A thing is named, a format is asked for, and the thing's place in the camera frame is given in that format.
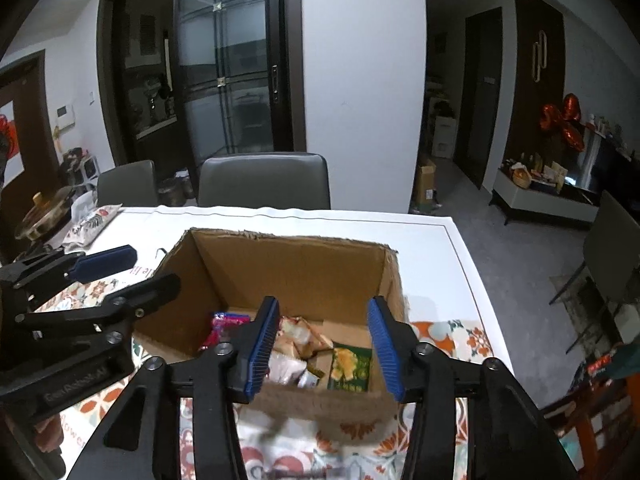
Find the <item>person left hand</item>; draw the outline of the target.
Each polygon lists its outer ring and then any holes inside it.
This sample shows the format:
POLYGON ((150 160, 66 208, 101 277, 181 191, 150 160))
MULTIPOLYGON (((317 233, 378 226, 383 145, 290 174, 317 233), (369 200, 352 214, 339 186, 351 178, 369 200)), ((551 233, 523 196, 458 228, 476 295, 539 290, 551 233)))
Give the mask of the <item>person left hand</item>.
POLYGON ((51 453, 59 448, 64 441, 64 432, 59 414, 38 422, 34 431, 34 442, 40 452, 51 453))

